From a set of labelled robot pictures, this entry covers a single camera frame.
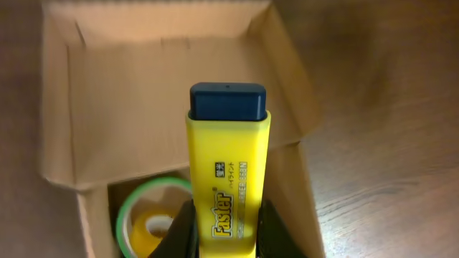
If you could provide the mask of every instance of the brown wooden surface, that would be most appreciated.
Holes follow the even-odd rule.
[[[459,257],[459,1],[279,0],[323,106],[306,148],[328,257]],[[0,0],[0,250],[84,257],[37,175],[41,11]]]

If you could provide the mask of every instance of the green tape roll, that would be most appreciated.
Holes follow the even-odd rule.
[[[182,190],[191,193],[190,182],[184,179],[172,177],[153,179],[140,185],[136,190],[134,190],[134,192],[124,201],[120,212],[118,213],[118,218],[116,219],[116,239],[124,257],[137,257],[131,247],[131,243],[129,242],[128,228],[130,226],[131,209],[136,204],[137,200],[145,194],[145,192],[164,186],[181,188]]]

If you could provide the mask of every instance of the brand label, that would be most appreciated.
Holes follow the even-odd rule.
[[[215,207],[212,213],[215,215],[215,225],[212,226],[212,237],[232,237],[233,226],[233,195],[225,192],[215,192]]]

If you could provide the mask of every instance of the yellow highlighter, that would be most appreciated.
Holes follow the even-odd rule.
[[[255,258],[270,113],[254,83],[202,82],[186,117],[200,258]]]

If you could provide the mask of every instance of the tape roll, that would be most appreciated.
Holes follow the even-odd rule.
[[[172,223],[170,213],[165,212],[165,211],[160,211],[160,212],[153,211],[152,213],[145,212],[141,214],[134,221],[134,225],[132,225],[131,223],[131,210],[134,207],[134,205],[137,203],[137,201],[147,191],[151,191],[155,188],[161,188],[161,187],[180,188],[182,191],[185,191],[191,194],[191,184],[188,181],[185,181],[184,179],[180,179],[180,178],[170,178],[170,177],[153,179],[147,183],[140,185],[136,190],[134,190],[133,193],[130,196],[128,196],[128,198],[125,200],[125,202],[121,206],[120,212],[118,213],[118,218],[116,219],[116,239],[118,241],[118,246],[120,247],[120,250],[123,253],[124,257],[127,257],[127,258],[141,257],[140,253],[139,255],[136,254],[136,251],[134,251],[133,245],[131,245],[130,238],[133,237],[134,231],[138,231],[139,234],[141,232],[143,232],[142,234],[144,234],[146,231],[148,231],[148,235],[152,236],[147,226],[150,228],[153,228],[154,226],[161,227],[161,226],[166,225],[166,218],[164,218],[163,216],[164,213],[166,213],[166,216],[170,218],[170,222]],[[144,240],[148,241],[148,239],[150,239],[149,237],[146,237],[145,239],[143,237],[142,239],[138,239],[139,236],[146,237],[146,235],[137,235],[136,233],[135,239],[132,241],[133,243],[134,242],[136,243],[135,245],[138,244],[139,246],[143,246],[144,244],[147,244],[144,242]]]
[[[136,219],[129,242],[137,257],[147,258],[157,248],[173,220],[167,211],[147,211]]]

